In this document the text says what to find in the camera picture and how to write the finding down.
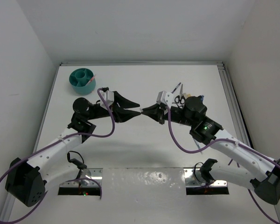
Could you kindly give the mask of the blue and white pen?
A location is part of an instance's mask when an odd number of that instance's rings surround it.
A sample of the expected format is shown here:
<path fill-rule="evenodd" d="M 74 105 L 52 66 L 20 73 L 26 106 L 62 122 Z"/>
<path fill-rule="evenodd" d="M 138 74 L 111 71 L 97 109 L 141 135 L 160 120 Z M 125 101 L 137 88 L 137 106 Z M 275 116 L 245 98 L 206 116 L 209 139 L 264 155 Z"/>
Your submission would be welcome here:
<path fill-rule="evenodd" d="M 200 149 L 201 149 L 201 147 L 199 146 L 198 141 L 196 141 L 195 139 L 193 139 L 193 141 L 194 141 L 195 145 L 197 146 L 198 150 L 200 150 Z"/>

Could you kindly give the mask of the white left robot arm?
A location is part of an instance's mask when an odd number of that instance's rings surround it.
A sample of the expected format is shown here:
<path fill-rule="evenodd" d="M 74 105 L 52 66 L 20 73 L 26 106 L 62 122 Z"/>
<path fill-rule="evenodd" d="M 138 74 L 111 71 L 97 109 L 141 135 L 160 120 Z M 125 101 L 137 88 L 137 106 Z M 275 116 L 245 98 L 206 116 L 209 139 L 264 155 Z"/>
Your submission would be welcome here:
<path fill-rule="evenodd" d="M 50 168 L 92 136 L 96 125 L 90 120 L 111 117 L 115 124 L 140 115 L 140 112 L 133 111 L 140 105 L 124 98 L 117 91 L 102 88 L 100 98 L 95 104 L 85 98 L 77 98 L 73 103 L 71 122 L 52 146 L 29 159 L 16 158 L 10 163 L 5 184 L 7 192 L 27 207 L 34 206 L 54 182 L 49 174 Z"/>

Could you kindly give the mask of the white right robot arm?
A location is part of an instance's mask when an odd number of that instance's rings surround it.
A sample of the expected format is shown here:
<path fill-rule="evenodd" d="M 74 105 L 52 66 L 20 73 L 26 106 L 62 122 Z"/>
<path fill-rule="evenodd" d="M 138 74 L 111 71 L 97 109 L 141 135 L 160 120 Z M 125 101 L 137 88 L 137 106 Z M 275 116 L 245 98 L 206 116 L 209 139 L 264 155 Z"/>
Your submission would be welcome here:
<path fill-rule="evenodd" d="M 239 168 L 228 168 L 216 159 L 208 159 L 199 169 L 202 181 L 226 180 L 245 187 L 263 201 L 277 205 L 280 200 L 280 158 L 273 159 L 242 143 L 214 120 L 206 116 L 207 107 L 202 96 L 185 99 L 179 108 L 168 100 L 160 100 L 155 105 L 144 108 L 142 114 L 171 128 L 173 122 L 190 126 L 190 135 L 205 146 L 215 149 L 235 162 Z"/>

